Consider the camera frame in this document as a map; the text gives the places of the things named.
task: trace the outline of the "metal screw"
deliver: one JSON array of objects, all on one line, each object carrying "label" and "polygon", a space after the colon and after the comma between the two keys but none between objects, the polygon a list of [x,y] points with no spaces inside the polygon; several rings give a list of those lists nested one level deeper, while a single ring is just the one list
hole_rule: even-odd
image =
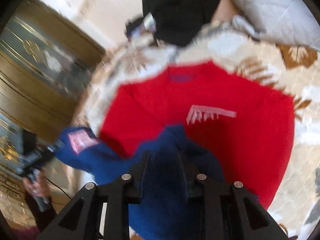
[{"label": "metal screw", "polygon": [[121,176],[121,178],[122,178],[123,180],[129,180],[129,179],[131,179],[131,175],[130,175],[130,174],[123,174],[123,175]]},{"label": "metal screw", "polygon": [[96,185],[93,182],[89,182],[87,184],[85,184],[85,188],[86,189],[93,189]]},{"label": "metal screw", "polygon": [[205,180],[206,178],[207,178],[207,176],[204,175],[204,174],[198,174],[197,175],[197,179],[199,179],[199,180]]},{"label": "metal screw", "polygon": [[241,181],[236,181],[233,185],[235,185],[235,187],[237,187],[237,188],[243,187],[243,183]]}]

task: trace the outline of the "white pillow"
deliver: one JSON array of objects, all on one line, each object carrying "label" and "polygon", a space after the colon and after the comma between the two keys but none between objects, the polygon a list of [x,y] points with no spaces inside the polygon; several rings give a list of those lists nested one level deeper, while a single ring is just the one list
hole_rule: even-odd
[{"label": "white pillow", "polygon": [[320,26],[302,0],[234,0],[259,38],[320,48]]}]

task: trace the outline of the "cable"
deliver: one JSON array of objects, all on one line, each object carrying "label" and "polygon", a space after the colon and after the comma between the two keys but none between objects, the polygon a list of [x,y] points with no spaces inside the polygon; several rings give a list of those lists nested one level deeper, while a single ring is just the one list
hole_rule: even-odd
[{"label": "cable", "polygon": [[57,186],[56,184],[54,184],[54,183],[53,183],[51,180],[49,180],[48,178],[47,178],[47,180],[48,180],[51,184],[55,185],[58,189],[60,189],[64,194],[66,194],[66,196],[67,196],[68,198],[71,199],[71,197],[70,197],[62,188],[60,188],[59,186]]}]

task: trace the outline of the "white logo print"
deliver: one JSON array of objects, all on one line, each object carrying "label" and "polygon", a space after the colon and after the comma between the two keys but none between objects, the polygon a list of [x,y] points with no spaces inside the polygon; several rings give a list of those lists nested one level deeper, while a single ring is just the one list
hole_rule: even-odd
[{"label": "white logo print", "polygon": [[219,115],[235,118],[237,116],[237,113],[217,107],[192,105],[186,121],[187,124],[189,124],[190,122],[194,124],[197,120],[201,122],[202,119],[204,121],[207,121],[208,118],[214,120],[215,117],[216,119],[219,119]]}]

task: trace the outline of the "wall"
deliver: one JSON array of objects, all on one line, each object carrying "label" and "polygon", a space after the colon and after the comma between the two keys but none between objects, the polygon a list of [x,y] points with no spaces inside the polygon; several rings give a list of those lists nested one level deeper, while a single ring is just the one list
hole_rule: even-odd
[{"label": "wall", "polygon": [[141,0],[41,0],[104,48],[125,40],[125,22],[142,13]]}]

